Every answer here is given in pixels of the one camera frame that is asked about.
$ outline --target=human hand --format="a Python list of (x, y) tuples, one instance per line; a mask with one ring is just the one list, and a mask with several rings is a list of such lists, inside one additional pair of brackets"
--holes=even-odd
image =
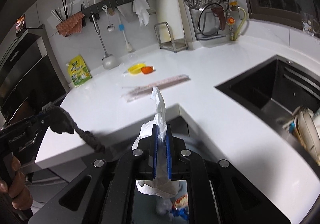
[(33, 203), (32, 195), (30, 194), (29, 189), (24, 184), (25, 176), (22, 172), (18, 171), (20, 168), (20, 161), (17, 157), (12, 157), (11, 168), (16, 172), (11, 186), (8, 188), (8, 185), (4, 181), (0, 181), (0, 193), (8, 193), (9, 196), (13, 199), (12, 205), (15, 209), (27, 210), (30, 209)]

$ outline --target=silver screw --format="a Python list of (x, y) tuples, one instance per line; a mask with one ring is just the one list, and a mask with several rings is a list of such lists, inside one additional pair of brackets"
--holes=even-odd
[(223, 168), (227, 168), (227, 167), (229, 167), (230, 163), (229, 163), (227, 160), (221, 160), (221, 161), (219, 162), (219, 165), (220, 165), (221, 167), (223, 167)]
[(140, 156), (143, 154), (143, 151), (141, 149), (135, 149), (132, 151), (134, 156)]
[(191, 152), (190, 152), (190, 150), (188, 150), (188, 149), (184, 149), (184, 150), (181, 151), (181, 154), (182, 154), (183, 156), (189, 156), (189, 155), (191, 155)]
[(95, 160), (95, 162), (93, 163), (93, 165), (95, 166), (95, 167), (101, 167), (101, 166), (103, 166), (104, 165), (104, 161), (102, 161), (102, 160), (100, 160), (100, 159), (98, 159), (98, 160)]

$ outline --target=yellow seasoning pouch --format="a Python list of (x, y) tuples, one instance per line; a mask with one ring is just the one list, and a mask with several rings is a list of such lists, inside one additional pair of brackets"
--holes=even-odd
[(91, 75), (80, 55), (70, 61), (68, 73), (76, 87), (91, 79)]

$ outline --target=white cutting board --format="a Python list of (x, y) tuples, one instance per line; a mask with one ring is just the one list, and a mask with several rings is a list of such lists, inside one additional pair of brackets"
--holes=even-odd
[[(184, 31), (178, 0), (156, 0), (156, 11), (158, 23), (167, 22), (173, 33), (173, 39), (184, 38)], [(165, 25), (159, 26), (160, 39), (162, 43), (171, 41), (169, 32)]]

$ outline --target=smartphone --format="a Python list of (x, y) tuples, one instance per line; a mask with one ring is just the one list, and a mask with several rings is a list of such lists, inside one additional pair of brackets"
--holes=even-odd
[(16, 36), (19, 36), (26, 29), (26, 14), (23, 14), (16, 21)]

